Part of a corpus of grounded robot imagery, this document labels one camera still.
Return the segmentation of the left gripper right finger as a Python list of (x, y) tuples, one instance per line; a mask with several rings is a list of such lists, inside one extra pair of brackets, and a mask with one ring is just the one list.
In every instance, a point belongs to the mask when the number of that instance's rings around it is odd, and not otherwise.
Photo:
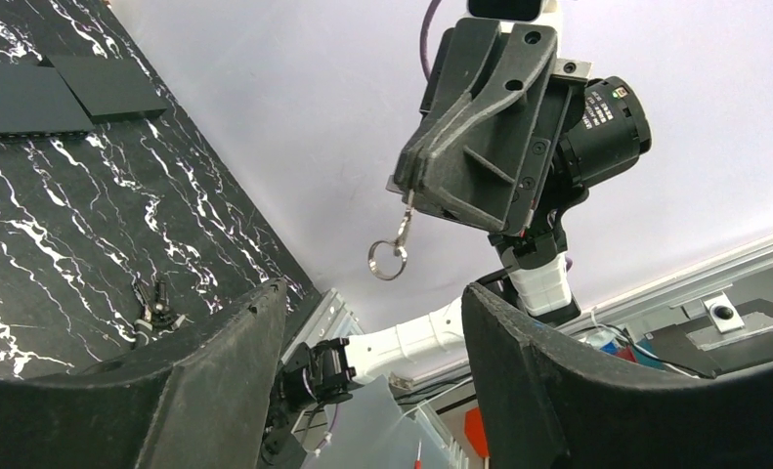
[(773, 362), (715, 379), (665, 372), (477, 283), (461, 316), (494, 468), (773, 468)]

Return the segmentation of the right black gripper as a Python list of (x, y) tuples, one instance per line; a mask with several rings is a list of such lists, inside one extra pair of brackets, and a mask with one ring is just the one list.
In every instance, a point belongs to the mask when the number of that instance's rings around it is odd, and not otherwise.
[(558, 45), (547, 25), (465, 18), (447, 30), (392, 176), (405, 203), (493, 235), (537, 234), (650, 149), (631, 87), (591, 77)]

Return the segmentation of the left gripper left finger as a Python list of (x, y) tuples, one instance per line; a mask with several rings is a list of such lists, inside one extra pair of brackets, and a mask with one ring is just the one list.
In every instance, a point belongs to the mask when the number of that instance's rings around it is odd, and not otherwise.
[(272, 279), (75, 374), (0, 379), (0, 468), (252, 468), (286, 321)]

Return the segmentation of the black flat box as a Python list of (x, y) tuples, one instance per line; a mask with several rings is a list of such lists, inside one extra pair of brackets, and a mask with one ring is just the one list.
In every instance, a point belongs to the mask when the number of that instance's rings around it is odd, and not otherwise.
[(0, 142), (76, 139), (97, 124), (158, 118), (167, 103), (131, 60), (46, 56), (0, 63)]

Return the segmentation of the black handled pruning shears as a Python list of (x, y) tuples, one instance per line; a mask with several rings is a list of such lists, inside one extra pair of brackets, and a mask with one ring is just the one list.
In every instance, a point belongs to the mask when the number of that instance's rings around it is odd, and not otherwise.
[(137, 277), (132, 287), (141, 305), (141, 312), (133, 321), (132, 350), (147, 346), (159, 331), (176, 331), (187, 321), (186, 315), (172, 308), (167, 282), (163, 278), (157, 278), (150, 288)]

